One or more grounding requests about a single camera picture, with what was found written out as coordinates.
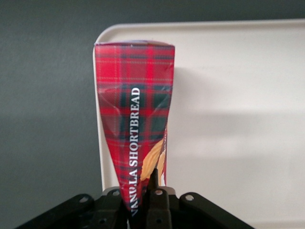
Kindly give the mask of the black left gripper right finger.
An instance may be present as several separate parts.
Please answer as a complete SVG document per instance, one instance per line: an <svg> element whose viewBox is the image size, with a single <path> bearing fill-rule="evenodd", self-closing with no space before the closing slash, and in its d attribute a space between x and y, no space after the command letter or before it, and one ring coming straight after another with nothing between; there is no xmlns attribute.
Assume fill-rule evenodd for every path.
<svg viewBox="0 0 305 229"><path fill-rule="evenodd" d="M158 184L154 169L147 190L146 229L251 229L252 226L203 196L188 192L176 196Z"/></svg>

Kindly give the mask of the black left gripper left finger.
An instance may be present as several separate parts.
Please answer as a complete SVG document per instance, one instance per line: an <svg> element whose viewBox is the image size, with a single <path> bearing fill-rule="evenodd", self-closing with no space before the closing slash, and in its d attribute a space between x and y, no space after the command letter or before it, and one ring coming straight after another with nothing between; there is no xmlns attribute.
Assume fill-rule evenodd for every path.
<svg viewBox="0 0 305 229"><path fill-rule="evenodd" d="M18 226L19 229L127 229L127 212L118 187L100 198L76 195Z"/></svg>

